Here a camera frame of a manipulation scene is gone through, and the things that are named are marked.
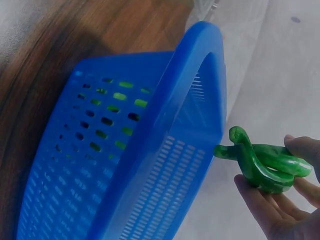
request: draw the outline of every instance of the wooden table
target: wooden table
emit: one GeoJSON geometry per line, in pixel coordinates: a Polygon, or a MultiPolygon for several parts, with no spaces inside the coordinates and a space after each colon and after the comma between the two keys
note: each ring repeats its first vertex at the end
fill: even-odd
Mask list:
{"type": "Polygon", "coordinates": [[[0,2],[0,239],[16,238],[47,120],[81,59],[173,50],[190,8],[172,0],[0,2]]]}

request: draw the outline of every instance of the green light through holes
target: green light through holes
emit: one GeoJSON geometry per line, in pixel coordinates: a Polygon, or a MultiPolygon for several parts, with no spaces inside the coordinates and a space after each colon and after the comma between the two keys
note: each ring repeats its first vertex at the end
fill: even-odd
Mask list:
{"type": "Polygon", "coordinates": [[[115,93],[113,94],[113,97],[114,97],[115,99],[118,99],[118,100],[121,100],[121,101],[124,101],[124,100],[126,100],[126,98],[127,98],[126,95],[124,95],[124,94],[122,94],[122,93],[120,93],[120,92],[115,92],[115,93]]]}
{"type": "Polygon", "coordinates": [[[128,136],[131,136],[132,133],[133,133],[133,130],[132,130],[131,128],[129,128],[129,127],[123,127],[123,128],[122,128],[122,132],[123,132],[124,134],[128,135],[128,136]]]}
{"type": "Polygon", "coordinates": [[[115,145],[122,150],[125,150],[126,148],[126,145],[121,141],[115,141],[115,145]]]}
{"type": "Polygon", "coordinates": [[[93,150],[97,151],[97,152],[100,152],[101,151],[101,147],[94,143],[94,142],[90,142],[90,148],[92,148],[93,150]]]}
{"type": "Polygon", "coordinates": [[[121,81],[119,82],[119,86],[127,89],[131,89],[134,85],[131,82],[121,81]]]}
{"type": "Polygon", "coordinates": [[[151,91],[147,88],[141,88],[141,92],[145,93],[145,94],[150,94],[151,91]]]}
{"type": "Polygon", "coordinates": [[[110,83],[112,83],[112,79],[108,78],[108,77],[104,77],[104,78],[102,78],[102,82],[110,84],[110,83]]]}
{"type": "Polygon", "coordinates": [[[106,94],[107,93],[107,90],[103,89],[103,88],[97,88],[96,89],[96,92],[99,93],[99,94],[106,94]]]}
{"type": "Polygon", "coordinates": [[[109,160],[111,160],[112,162],[114,162],[115,164],[118,164],[119,162],[119,157],[113,155],[113,154],[109,154],[109,160]]]}
{"type": "Polygon", "coordinates": [[[99,106],[99,105],[101,104],[101,101],[98,100],[98,99],[94,99],[94,98],[93,98],[93,99],[90,101],[90,103],[99,106]]]}
{"type": "Polygon", "coordinates": [[[113,113],[118,113],[120,111],[119,108],[114,105],[109,105],[107,109],[113,113]]]}
{"type": "Polygon", "coordinates": [[[108,136],[105,132],[103,132],[103,131],[101,131],[101,130],[96,130],[96,131],[95,131],[95,134],[96,134],[97,136],[99,136],[100,138],[103,138],[103,139],[106,139],[107,136],[108,136]]]}
{"type": "Polygon", "coordinates": [[[139,106],[139,107],[145,108],[147,106],[148,102],[145,101],[145,100],[142,100],[142,99],[136,99],[134,101],[134,104],[139,106]]]}

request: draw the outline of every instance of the white tile floor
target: white tile floor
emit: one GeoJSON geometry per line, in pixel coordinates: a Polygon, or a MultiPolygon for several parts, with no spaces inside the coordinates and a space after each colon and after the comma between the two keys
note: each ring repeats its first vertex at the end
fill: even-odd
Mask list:
{"type": "MultiPolygon", "coordinates": [[[[285,134],[320,139],[320,1],[221,0],[219,7],[213,21],[222,26],[226,38],[225,133],[240,125],[254,143],[282,145],[285,134]],[[228,1],[245,3],[249,11],[237,12],[240,3],[227,9],[228,1]],[[251,26],[239,28],[237,18],[250,16],[256,8],[260,14],[249,21],[251,26]]],[[[222,143],[229,144],[227,135],[222,143]]],[[[214,160],[176,240],[265,239],[234,185],[238,173],[236,162],[214,160]]],[[[308,179],[316,183],[314,174],[308,179]]],[[[287,195],[302,209],[314,210],[293,189],[287,195]]]]}

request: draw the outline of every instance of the green toy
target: green toy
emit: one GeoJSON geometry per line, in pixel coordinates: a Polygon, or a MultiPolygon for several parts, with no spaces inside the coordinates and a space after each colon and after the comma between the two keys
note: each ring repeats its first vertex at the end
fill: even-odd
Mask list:
{"type": "Polygon", "coordinates": [[[240,126],[229,130],[234,146],[217,145],[214,155],[238,162],[248,182],[266,193],[282,193],[294,184],[294,177],[306,177],[312,166],[293,156],[285,147],[251,144],[246,131],[240,126]]]}

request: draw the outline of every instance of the perforated plastic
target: perforated plastic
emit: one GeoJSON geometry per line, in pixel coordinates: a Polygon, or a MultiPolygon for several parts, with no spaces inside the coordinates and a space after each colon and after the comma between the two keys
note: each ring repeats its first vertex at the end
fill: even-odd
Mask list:
{"type": "Polygon", "coordinates": [[[175,52],[79,63],[38,147],[17,239],[171,239],[223,134],[221,39],[200,22],[175,52]]]}

